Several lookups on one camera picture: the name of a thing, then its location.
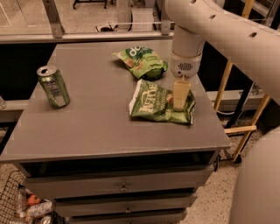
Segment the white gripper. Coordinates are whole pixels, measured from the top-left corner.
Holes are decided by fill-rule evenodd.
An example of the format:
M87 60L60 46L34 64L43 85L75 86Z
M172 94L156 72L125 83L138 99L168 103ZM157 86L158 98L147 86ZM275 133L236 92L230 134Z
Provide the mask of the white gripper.
M182 111L191 89L191 79L200 69L202 54L195 57L182 57L174 52L171 54L170 70L174 77L181 77L173 83L173 109Z

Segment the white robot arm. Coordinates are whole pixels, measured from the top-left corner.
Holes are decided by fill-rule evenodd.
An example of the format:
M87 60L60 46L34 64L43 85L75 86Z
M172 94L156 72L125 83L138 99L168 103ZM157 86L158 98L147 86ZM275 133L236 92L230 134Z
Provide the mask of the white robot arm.
M223 10L212 0L166 0L169 18L201 36L280 103L280 35ZM280 127L264 135L242 162L229 224L280 224Z

